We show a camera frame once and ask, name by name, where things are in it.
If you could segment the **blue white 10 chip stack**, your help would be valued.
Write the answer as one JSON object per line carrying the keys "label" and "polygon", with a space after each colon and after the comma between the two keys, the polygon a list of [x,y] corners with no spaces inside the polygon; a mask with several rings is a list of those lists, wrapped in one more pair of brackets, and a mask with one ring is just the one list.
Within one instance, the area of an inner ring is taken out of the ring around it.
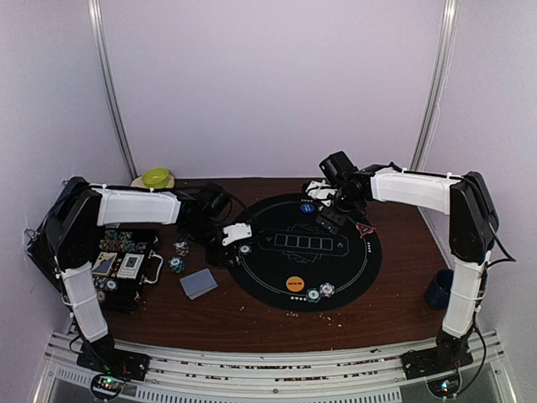
{"label": "blue white 10 chip stack", "polygon": [[174,249],[178,256],[186,256],[190,252],[190,247],[186,241],[174,243]]}

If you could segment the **blue small blind button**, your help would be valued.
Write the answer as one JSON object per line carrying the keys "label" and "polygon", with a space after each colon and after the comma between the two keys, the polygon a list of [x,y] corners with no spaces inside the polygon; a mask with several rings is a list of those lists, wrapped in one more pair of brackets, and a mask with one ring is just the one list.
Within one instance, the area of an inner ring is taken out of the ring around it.
{"label": "blue small blind button", "polygon": [[306,213],[306,214],[311,214],[313,212],[315,212],[315,206],[311,203],[302,203],[300,205],[300,210],[303,212],[303,213]]}

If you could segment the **green blue 50 chip stack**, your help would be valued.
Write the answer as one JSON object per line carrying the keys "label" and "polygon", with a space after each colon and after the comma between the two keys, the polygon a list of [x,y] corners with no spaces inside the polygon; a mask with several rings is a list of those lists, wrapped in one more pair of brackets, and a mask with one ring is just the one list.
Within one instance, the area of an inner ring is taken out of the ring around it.
{"label": "green blue 50 chip stack", "polygon": [[173,273],[179,274],[185,270],[185,262],[181,257],[173,257],[169,260],[169,267]]}

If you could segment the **blue white chip bottom mat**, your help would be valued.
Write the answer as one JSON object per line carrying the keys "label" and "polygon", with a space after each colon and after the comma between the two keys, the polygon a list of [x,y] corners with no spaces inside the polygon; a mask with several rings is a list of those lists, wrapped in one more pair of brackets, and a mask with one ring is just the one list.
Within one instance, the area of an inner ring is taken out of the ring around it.
{"label": "blue white chip bottom mat", "polygon": [[335,294],[335,291],[336,291],[336,287],[333,284],[328,283],[328,282],[320,285],[319,287],[319,292],[325,298],[332,297]]}

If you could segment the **orange big blind button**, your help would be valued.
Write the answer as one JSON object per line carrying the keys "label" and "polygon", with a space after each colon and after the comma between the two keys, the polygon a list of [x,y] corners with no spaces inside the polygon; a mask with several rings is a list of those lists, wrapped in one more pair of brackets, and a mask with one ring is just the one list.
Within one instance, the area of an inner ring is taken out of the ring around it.
{"label": "orange big blind button", "polygon": [[286,280],[285,286],[290,292],[298,293],[304,289],[305,281],[299,276],[290,276]]}

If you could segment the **green chip bottom mat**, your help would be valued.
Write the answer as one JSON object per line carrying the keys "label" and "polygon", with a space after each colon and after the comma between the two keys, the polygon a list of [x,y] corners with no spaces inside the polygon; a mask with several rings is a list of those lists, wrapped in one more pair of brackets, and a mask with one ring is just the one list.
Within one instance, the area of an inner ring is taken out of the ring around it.
{"label": "green chip bottom mat", "polygon": [[310,303],[317,303],[320,301],[322,294],[317,289],[309,289],[305,293],[305,299]]}

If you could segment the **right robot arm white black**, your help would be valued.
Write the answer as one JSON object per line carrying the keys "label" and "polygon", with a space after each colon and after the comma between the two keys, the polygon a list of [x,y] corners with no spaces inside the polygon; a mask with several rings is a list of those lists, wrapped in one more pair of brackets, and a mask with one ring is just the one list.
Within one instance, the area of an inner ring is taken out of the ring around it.
{"label": "right robot arm white black", "polygon": [[332,211],[349,213],[367,202],[397,202],[428,208],[449,217],[453,281],[448,307],[430,352],[435,369],[448,370],[465,350],[486,294],[494,247],[500,247],[499,218],[482,175],[431,174],[394,163],[359,169],[332,155],[320,165],[325,179],[305,185],[310,198]]}

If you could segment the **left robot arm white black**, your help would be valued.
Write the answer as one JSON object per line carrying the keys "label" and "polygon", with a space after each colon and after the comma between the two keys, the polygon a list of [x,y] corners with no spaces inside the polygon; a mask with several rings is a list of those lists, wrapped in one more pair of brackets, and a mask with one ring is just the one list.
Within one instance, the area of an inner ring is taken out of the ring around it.
{"label": "left robot arm white black", "polygon": [[151,281],[148,260],[158,233],[147,226],[175,226],[180,238],[204,248],[209,264],[234,267],[241,241],[253,236],[247,223],[222,222],[223,209],[236,201],[214,183],[154,189],[89,183],[81,176],[65,183],[28,254],[61,293],[99,370],[111,373],[121,363],[103,311],[135,310]]}

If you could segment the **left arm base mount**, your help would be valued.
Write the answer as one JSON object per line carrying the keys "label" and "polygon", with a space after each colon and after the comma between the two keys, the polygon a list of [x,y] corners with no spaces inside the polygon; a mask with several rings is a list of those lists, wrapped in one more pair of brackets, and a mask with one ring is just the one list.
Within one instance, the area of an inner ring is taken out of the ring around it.
{"label": "left arm base mount", "polygon": [[78,366],[126,380],[145,380],[150,362],[147,354],[116,348],[111,333],[94,342],[81,339]]}

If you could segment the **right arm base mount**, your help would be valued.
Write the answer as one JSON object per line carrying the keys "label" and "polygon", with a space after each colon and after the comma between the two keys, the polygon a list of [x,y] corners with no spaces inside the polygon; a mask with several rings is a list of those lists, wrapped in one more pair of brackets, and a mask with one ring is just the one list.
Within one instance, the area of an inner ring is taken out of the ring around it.
{"label": "right arm base mount", "polygon": [[467,332],[458,338],[441,329],[436,335],[434,347],[404,353],[401,361],[406,379],[428,377],[472,364],[468,344],[470,335]]}

